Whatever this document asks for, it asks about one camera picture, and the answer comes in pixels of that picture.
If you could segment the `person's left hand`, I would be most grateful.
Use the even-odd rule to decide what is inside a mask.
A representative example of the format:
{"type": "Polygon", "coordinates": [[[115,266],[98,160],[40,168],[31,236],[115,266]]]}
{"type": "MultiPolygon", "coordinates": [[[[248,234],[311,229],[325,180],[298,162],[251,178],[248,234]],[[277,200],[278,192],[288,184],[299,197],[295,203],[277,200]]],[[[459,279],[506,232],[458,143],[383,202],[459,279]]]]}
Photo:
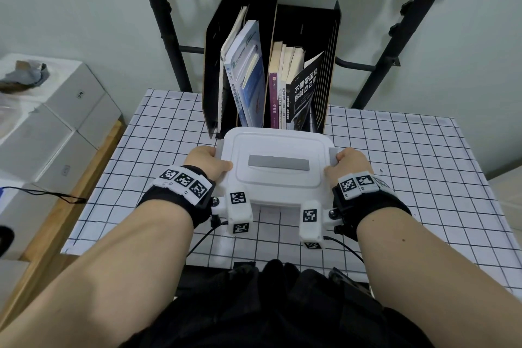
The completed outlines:
{"type": "Polygon", "coordinates": [[[205,173],[206,177],[213,181],[218,181],[220,177],[212,177],[212,159],[217,159],[216,148],[209,146],[199,146],[193,148],[186,156],[183,163],[184,167],[196,167],[205,173]]]}

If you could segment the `person's black clothing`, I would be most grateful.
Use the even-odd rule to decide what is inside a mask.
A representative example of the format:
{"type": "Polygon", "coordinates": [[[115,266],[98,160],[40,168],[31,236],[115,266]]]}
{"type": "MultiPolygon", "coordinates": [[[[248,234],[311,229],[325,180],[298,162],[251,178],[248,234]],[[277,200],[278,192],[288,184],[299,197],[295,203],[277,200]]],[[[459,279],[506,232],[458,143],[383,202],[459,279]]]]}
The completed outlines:
{"type": "Polygon", "coordinates": [[[434,348],[337,269],[241,265],[174,299],[118,348],[434,348]]]}

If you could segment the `person's right hand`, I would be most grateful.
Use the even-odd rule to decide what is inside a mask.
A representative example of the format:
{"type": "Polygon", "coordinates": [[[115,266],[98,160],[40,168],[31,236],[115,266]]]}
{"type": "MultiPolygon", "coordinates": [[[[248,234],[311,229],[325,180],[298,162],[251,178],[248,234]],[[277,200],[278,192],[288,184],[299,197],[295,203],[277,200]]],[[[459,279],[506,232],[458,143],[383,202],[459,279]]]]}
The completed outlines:
{"type": "MultiPolygon", "coordinates": [[[[374,174],[373,168],[368,161],[367,157],[360,151],[347,147],[336,154],[337,165],[345,169],[345,175],[350,173],[362,173],[369,172],[374,174]]],[[[330,184],[330,188],[335,187],[337,184],[330,184]]]]}

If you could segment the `black cover book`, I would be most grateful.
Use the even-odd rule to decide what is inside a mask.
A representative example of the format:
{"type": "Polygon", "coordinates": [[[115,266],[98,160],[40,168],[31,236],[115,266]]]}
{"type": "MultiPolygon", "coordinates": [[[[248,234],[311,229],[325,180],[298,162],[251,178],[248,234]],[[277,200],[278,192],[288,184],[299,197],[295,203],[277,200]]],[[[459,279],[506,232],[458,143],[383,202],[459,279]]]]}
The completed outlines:
{"type": "Polygon", "coordinates": [[[304,61],[304,49],[296,48],[294,57],[297,59],[291,63],[285,89],[285,129],[302,131],[310,115],[310,106],[321,73],[324,52],[304,61]]]}

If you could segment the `white and blue book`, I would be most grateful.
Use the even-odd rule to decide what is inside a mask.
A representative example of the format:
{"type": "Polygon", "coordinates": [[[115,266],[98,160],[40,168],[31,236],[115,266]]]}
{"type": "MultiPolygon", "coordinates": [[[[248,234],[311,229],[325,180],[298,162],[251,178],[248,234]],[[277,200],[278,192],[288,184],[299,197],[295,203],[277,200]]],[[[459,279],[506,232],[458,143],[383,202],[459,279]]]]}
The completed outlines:
{"type": "Polygon", "coordinates": [[[228,48],[224,68],[242,127],[261,128],[266,80],[259,22],[248,20],[228,48]]]}

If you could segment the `grey crumpled cloth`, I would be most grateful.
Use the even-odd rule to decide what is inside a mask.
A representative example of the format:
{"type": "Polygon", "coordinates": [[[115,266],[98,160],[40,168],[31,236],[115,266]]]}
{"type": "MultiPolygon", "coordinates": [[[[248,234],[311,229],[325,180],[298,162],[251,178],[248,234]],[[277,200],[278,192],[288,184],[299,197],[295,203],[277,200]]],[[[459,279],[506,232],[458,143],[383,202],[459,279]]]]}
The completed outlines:
{"type": "Polygon", "coordinates": [[[0,79],[0,93],[19,94],[40,87],[49,78],[46,63],[17,60],[15,68],[0,79]]]}

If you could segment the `white checkered tablecloth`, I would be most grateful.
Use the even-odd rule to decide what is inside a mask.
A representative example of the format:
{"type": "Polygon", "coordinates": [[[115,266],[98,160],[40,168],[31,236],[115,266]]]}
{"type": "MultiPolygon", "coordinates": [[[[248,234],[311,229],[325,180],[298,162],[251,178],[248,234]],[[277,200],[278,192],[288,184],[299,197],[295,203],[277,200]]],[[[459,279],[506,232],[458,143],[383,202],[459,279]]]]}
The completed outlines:
{"type": "MultiPolygon", "coordinates": [[[[201,101],[201,94],[147,90],[61,253],[83,254],[129,215],[167,166],[196,145],[215,144],[201,101]]],[[[324,133],[366,154],[417,221],[522,301],[522,249],[454,119],[329,106],[324,133]]],[[[220,226],[186,263],[209,271],[254,261],[262,269],[278,258],[367,282],[362,262],[338,243],[327,240],[322,251],[299,244],[298,212],[254,206],[251,232],[235,238],[220,226]]]]}

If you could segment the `white cardboard box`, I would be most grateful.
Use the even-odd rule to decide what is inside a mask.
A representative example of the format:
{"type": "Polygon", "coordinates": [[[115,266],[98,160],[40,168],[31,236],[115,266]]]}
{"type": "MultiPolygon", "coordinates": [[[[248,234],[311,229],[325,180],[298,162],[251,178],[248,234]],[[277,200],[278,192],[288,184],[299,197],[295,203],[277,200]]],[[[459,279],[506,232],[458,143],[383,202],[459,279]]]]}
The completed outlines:
{"type": "Polygon", "coordinates": [[[9,228],[13,240],[0,244],[0,258],[19,259],[57,201],[83,204],[85,198],[42,190],[18,180],[0,179],[0,230],[9,228]]]}
{"type": "Polygon", "coordinates": [[[108,93],[104,93],[79,127],[78,133],[93,147],[99,149],[121,116],[119,107],[108,93]]]}
{"type": "Polygon", "coordinates": [[[42,190],[70,194],[96,152],[97,149],[77,131],[72,132],[34,184],[42,190]]]}
{"type": "Polygon", "coordinates": [[[13,71],[16,61],[46,64],[49,76],[37,88],[8,97],[43,103],[70,126],[78,128],[105,94],[85,63],[39,55],[9,53],[0,57],[0,79],[13,71]]]}
{"type": "Polygon", "coordinates": [[[0,138],[0,179],[35,181],[73,133],[42,103],[23,102],[10,132],[0,138]]]}

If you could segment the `black file holder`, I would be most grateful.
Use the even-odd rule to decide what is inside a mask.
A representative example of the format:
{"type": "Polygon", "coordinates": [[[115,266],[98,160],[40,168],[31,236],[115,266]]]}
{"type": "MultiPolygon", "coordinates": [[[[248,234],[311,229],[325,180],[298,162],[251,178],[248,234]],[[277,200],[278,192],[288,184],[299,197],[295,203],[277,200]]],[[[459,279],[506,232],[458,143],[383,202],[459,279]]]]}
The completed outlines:
{"type": "Polygon", "coordinates": [[[260,48],[266,78],[274,41],[302,47],[305,60],[323,52],[323,61],[317,73],[318,85],[311,101],[312,117],[307,117],[302,128],[303,131],[310,131],[311,122],[314,121],[316,131],[323,133],[329,112],[330,88],[342,17],[339,2],[336,1],[333,9],[328,9],[280,4],[278,0],[221,0],[207,27],[204,47],[202,108],[209,135],[216,134],[217,139],[223,139],[229,130],[241,125],[228,83],[225,84],[222,112],[218,111],[218,98],[222,93],[219,89],[220,50],[243,6],[248,6],[247,20],[259,21],[260,48]]]}

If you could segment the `white plastic storage box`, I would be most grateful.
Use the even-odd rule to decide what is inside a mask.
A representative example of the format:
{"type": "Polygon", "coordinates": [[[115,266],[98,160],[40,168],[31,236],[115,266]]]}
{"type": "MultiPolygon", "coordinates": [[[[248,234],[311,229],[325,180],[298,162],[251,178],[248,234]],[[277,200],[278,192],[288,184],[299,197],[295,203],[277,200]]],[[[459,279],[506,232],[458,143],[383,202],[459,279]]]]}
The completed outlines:
{"type": "Polygon", "coordinates": [[[233,164],[218,184],[221,191],[239,188],[253,204],[298,207],[317,200],[330,207],[333,194],[324,174],[337,164],[329,137],[321,133],[237,127],[216,142],[216,156],[233,164]]]}

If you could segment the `person's left forearm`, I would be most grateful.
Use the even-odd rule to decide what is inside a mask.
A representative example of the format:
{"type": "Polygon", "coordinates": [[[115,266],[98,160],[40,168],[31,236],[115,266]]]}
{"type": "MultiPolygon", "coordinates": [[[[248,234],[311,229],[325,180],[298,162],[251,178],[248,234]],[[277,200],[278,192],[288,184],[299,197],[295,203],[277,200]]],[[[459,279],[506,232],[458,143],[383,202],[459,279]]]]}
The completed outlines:
{"type": "Polygon", "coordinates": [[[173,301],[193,232],[182,207],[144,202],[0,332],[0,348],[118,347],[173,301]]]}

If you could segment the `thin beige booklet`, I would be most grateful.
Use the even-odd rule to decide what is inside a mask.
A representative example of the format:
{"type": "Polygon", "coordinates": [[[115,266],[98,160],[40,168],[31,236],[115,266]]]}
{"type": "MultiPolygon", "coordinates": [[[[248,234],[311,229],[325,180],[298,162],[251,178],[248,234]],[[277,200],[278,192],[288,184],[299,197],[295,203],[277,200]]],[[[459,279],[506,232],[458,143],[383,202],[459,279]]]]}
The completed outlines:
{"type": "Polygon", "coordinates": [[[236,36],[240,32],[240,30],[243,28],[245,24],[245,16],[248,11],[249,5],[242,6],[237,18],[232,26],[232,29],[230,33],[228,34],[225,42],[223,43],[221,50],[220,50],[220,62],[223,64],[225,62],[226,53],[229,51],[230,47],[232,46],[233,41],[235,40],[236,36]]]}

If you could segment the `pink spine book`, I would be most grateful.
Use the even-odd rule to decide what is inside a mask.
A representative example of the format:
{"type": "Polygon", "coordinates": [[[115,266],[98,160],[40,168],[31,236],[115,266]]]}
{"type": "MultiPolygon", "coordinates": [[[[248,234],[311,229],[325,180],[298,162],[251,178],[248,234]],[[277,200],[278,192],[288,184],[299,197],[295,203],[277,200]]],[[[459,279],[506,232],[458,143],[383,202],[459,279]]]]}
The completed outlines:
{"type": "Polygon", "coordinates": [[[269,112],[273,129],[280,128],[278,80],[282,74],[284,51],[285,44],[282,41],[275,41],[268,66],[269,112]]]}

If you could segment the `person's right forearm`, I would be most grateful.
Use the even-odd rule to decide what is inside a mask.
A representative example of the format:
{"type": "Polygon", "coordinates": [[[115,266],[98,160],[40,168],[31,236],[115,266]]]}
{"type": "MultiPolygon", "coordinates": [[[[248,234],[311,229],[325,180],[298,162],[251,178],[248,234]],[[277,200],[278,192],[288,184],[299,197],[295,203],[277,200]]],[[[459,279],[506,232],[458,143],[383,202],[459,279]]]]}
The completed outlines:
{"type": "Polygon", "coordinates": [[[436,348],[522,348],[522,302],[411,215],[380,209],[356,233],[375,298],[436,348]]]}

